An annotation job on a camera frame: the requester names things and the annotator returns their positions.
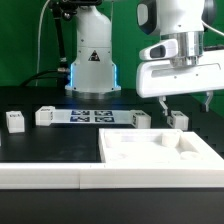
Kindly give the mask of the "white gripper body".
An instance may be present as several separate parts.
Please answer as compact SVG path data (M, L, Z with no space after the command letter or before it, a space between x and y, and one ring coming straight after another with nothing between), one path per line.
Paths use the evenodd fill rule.
M175 39L139 52L136 91L142 98L224 89L224 49L205 51L193 66L171 64L178 54Z

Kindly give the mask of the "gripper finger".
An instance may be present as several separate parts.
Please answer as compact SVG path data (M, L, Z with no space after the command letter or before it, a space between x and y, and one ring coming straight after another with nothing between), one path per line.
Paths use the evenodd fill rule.
M168 116L168 106L166 105L166 96L160 96L158 98L159 104L163 109L163 113L165 116Z
M205 102L204 102L204 110L205 112L209 112L209 105L213 99L213 91L207 91L206 92L206 99L205 99Z

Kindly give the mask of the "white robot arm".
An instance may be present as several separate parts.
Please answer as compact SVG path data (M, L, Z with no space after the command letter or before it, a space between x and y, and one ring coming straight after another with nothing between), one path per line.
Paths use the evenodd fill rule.
M142 98L224 89L224 50L204 50L203 34L215 14L214 0L141 0L139 28L160 41L139 52L136 91ZM119 91L112 62L111 21L94 4L77 9L77 57L66 90L99 98Z

